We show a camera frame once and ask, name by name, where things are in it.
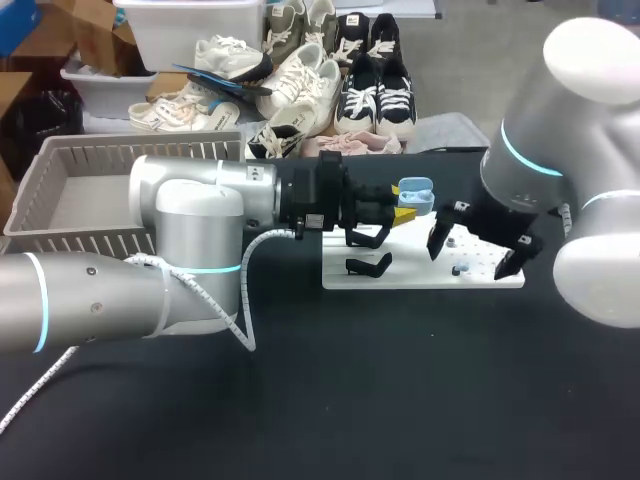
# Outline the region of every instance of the black table surface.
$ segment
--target black table surface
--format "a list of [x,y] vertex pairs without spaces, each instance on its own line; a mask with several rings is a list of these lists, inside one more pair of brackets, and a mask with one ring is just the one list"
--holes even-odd
[[[429,176],[438,203],[467,198],[479,160],[346,163]],[[0,477],[636,479],[640,332],[566,305],[560,221],[535,229],[519,290],[326,291],[318,234],[271,240],[249,275],[255,353],[228,332],[81,348],[0,437]],[[0,411],[60,353],[0,358]]]

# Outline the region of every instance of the black sneaker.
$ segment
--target black sneaker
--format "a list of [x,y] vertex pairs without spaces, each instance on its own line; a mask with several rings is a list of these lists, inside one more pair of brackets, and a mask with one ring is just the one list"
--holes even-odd
[[378,15],[371,27],[371,49],[369,55],[384,63],[391,57],[402,58],[400,52],[400,29],[390,13]]
[[416,126],[413,83],[402,60],[391,57],[382,67],[376,97],[376,133],[394,133],[400,141],[409,140]]
[[342,84],[334,126],[340,134],[373,132],[378,76],[375,61],[361,53]]
[[281,108],[247,142],[245,159],[286,157],[309,135],[316,124],[316,115],[315,107],[306,102]]
[[361,53],[366,53],[369,39],[369,17],[362,13],[350,13],[338,17],[335,53],[331,58],[340,67],[350,67]]

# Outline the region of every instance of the white pegboard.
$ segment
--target white pegboard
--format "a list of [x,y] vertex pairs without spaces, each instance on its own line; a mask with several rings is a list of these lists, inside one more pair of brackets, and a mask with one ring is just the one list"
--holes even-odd
[[[438,258],[432,261],[427,239],[434,223],[435,213],[430,213],[394,228],[377,250],[347,247],[342,229],[323,233],[322,285],[329,290],[521,288],[524,285],[522,271],[495,281],[496,265],[507,249],[479,240],[460,225],[454,226],[449,235],[455,239],[456,247],[445,245]],[[363,225],[357,231],[375,236],[379,229],[378,226]],[[376,264],[387,252],[393,254],[393,262],[382,277],[347,273],[346,259]],[[469,270],[456,277],[451,269],[458,261],[466,262]]]

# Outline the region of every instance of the yellow object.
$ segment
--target yellow object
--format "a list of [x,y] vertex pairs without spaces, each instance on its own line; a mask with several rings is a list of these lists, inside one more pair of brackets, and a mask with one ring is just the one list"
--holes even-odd
[[404,223],[415,220],[418,211],[415,208],[394,207],[394,219],[391,228],[395,228]]

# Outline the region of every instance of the black trash bag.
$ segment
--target black trash bag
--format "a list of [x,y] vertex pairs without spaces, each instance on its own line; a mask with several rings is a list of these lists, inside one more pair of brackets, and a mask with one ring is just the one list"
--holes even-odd
[[15,180],[24,176],[47,138],[84,133],[82,103],[69,92],[48,91],[20,100],[7,117],[7,136],[13,140],[17,154],[6,161]]

